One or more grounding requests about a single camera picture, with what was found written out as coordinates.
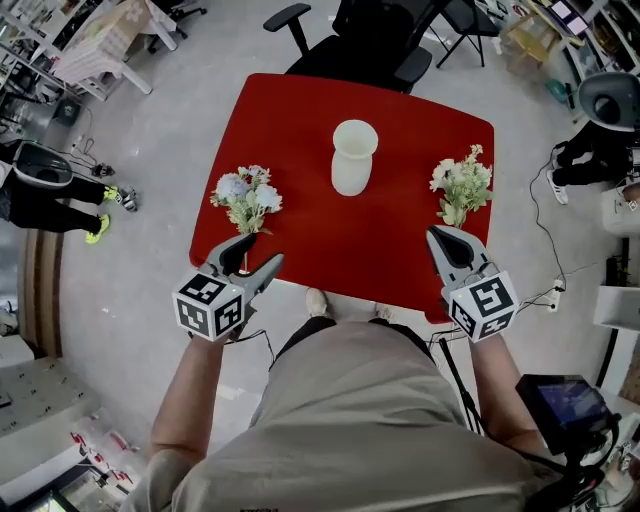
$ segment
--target yellow sneaker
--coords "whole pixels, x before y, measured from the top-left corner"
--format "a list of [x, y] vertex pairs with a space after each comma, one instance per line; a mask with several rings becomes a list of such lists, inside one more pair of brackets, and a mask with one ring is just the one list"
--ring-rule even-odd
[[109, 216], [108, 215], [100, 215], [100, 231], [98, 233], [87, 233], [85, 236], [85, 241], [90, 244], [97, 244], [107, 228], [109, 227]]
[[105, 201], [115, 201], [120, 195], [120, 191], [118, 187], [104, 187], [104, 200]]

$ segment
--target red table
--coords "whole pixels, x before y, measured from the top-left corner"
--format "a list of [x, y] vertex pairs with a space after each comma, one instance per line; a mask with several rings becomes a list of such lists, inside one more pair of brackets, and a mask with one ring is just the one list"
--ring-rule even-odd
[[[346, 119], [378, 132], [371, 179], [364, 192], [344, 197], [331, 185], [332, 136]], [[251, 75], [238, 98], [204, 190], [191, 251], [201, 265], [218, 243], [237, 235], [226, 208], [209, 203], [222, 174], [238, 166], [271, 169], [283, 210], [268, 214], [249, 253], [249, 267], [285, 255], [279, 279], [422, 310], [446, 322], [442, 282], [425, 232], [442, 191], [429, 181], [444, 158], [461, 159], [482, 144], [493, 164], [493, 127], [437, 103], [366, 85], [294, 75]], [[490, 206], [469, 213], [464, 229], [486, 243]]]

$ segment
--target gray floor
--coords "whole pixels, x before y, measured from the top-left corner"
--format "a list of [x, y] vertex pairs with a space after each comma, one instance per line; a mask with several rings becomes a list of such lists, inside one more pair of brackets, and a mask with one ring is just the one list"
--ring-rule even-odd
[[[130, 65], [151, 83], [144, 96], [122, 82], [93, 111], [93, 153], [113, 165], [119, 183], [135, 186], [142, 207], [129, 214], [106, 210], [112, 227], [97, 246], [80, 232], [65, 238], [62, 276], [62, 337], [68, 364], [119, 417], [122, 432], [144, 445], [187, 337], [175, 325], [171, 289], [187, 270], [187, 253], [211, 164], [246, 77], [283, 72], [298, 50], [287, 31], [269, 34], [262, 23], [290, 0], [210, 0], [209, 13], [194, 17], [174, 53], [140, 54]], [[331, 31], [327, 17], [338, 0], [312, 0], [303, 18], [310, 44]], [[439, 33], [450, 34], [438, 20]], [[424, 40], [435, 58], [442, 48]], [[502, 57], [485, 44], [482, 69], [464, 43], [438, 70], [431, 70], [413, 94], [486, 119], [495, 127], [495, 200], [489, 250], [508, 270], [521, 298], [543, 292], [558, 269], [546, 235], [534, 224], [528, 184], [553, 144], [572, 134], [567, 111], [536, 85], [506, 71]], [[88, 118], [76, 127], [82, 132]], [[541, 221], [557, 242], [566, 272], [596, 263], [568, 277], [560, 310], [530, 307], [506, 334], [524, 372], [580, 373], [594, 379], [608, 332], [593, 326], [596, 286], [616, 239], [599, 227], [597, 187], [571, 188], [570, 205], [553, 199], [544, 178], [534, 186]], [[430, 262], [425, 255], [425, 265]], [[247, 332], [266, 328], [274, 349], [306, 319], [304, 289], [275, 282], [256, 300], [259, 313]], [[366, 319], [373, 304], [332, 297], [343, 318]], [[397, 320], [423, 336], [437, 330], [421, 313], [401, 310]], [[464, 380], [473, 388], [466, 342], [453, 346]], [[436, 352], [436, 358], [442, 356]], [[269, 354], [262, 339], [225, 351], [216, 403], [213, 447], [247, 425], [267, 379]]]

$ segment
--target power strip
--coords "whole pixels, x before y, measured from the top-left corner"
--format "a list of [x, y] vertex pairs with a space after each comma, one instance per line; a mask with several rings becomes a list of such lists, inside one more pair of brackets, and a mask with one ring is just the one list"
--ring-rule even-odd
[[560, 279], [556, 279], [553, 282], [553, 290], [551, 290], [549, 295], [547, 295], [547, 299], [549, 299], [549, 305], [547, 306], [547, 309], [550, 313], [557, 312], [558, 308], [560, 307], [560, 294], [562, 292], [559, 290], [563, 289], [562, 285], [562, 281], [560, 281]]

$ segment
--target white sneaker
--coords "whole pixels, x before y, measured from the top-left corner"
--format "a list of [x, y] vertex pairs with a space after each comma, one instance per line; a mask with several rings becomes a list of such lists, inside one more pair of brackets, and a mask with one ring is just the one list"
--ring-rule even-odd
[[551, 186], [551, 190], [553, 190], [553, 195], [556, 196], [557, 201], [560, 204], [569, 203], [569, 196], [567, 196], [567, 187], [559, 187], [553, 181], [553, 170], [547, 170], [547, 181]]
[[307, 305], [307, 311], [311, 316], [326, 316], [331, 318], [331, 315], [327, 312], [329, 303], [327, 302], [327, 296], [322, 290], [317, 288], [309, 288], [305, 295], [304, 301]]
[[382, 320], [391, 322], [391, 320], [393, 320], [393, 310], [391, 309], [391, 306], [376, 302], [376, 318], [381, 318]]

